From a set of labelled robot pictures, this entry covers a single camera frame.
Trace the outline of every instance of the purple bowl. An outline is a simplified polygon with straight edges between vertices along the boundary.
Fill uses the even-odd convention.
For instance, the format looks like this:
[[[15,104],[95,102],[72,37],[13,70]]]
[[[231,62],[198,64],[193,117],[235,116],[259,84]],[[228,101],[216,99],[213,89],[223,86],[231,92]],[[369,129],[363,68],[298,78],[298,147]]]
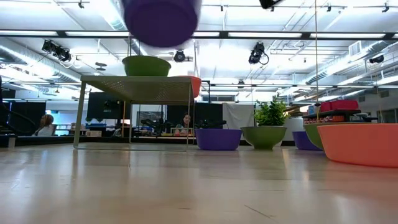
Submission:
[[[301,150],[322,150],[310,141],[305,131],[294,131],[293,132],[293,139],[296,147]]]
[[[175,47],[196,30],[201,0],[123,0],[123,6],[134,37],[154,47]]]
[[[233,151],[239,147],[242,131],[234,129],[196,129],[198,146],[202,150]]]

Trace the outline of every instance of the orange bowl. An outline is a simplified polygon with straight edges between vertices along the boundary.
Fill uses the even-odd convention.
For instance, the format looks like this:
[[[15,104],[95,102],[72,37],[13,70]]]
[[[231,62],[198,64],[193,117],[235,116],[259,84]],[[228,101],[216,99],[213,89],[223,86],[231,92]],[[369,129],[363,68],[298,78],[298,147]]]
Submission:
[[[179,76],[174,76],[174,77],[189,77],[189,78],[191,78],[193,97],[196,98],[199,96],[200,87],[201,87],[201,78],[193,77],[190,75],[179,75]]]
[[[347,124],[318,127],[326,156],[336,162],[398,167],[398,124]]]

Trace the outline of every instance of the floor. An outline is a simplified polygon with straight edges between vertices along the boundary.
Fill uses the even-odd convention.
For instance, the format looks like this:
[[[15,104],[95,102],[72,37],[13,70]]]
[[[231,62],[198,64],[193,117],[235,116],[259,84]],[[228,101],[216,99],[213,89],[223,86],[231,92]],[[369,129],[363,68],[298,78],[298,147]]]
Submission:
[[[74,150],[0,152],[0,223],[397,223],[398,169],[329,161],[323,152]],[[154,149],[170,150],[155,152]]]

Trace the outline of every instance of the red box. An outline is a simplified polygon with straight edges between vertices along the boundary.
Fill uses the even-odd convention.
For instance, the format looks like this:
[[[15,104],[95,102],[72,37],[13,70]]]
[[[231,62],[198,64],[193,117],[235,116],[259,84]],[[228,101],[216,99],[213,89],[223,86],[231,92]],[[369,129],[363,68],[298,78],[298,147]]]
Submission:
[[[330,102],[331,110],[358,110],[359,105],[356,100],[335,100]]]
[[[330,102],[323,102],[321,103],[321,110],[320,112],[331,111],[331,103]]]

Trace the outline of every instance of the green bowl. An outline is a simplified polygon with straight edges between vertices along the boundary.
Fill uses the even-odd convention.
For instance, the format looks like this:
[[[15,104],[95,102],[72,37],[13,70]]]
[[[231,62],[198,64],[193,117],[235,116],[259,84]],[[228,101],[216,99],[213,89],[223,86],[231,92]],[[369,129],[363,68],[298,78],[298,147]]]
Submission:
[[[161,58],[152,56],[128,56],[122,60],[127,76],[167,77],[172,67]]]
[[[308,138],[316,147],[323,149],[323,144],[321,140],[321,136],[318,132],[318,127],[323,125],[344,125],[344,124],[369,124],[362,122],[333,122],[333,123],[317,123],[317,124],[304,124],[305,132],[307,133]]]
[[[282,126],[261,126],[241,128],[245,140],[257,150],[272,150],[283,140],[286,129]]]

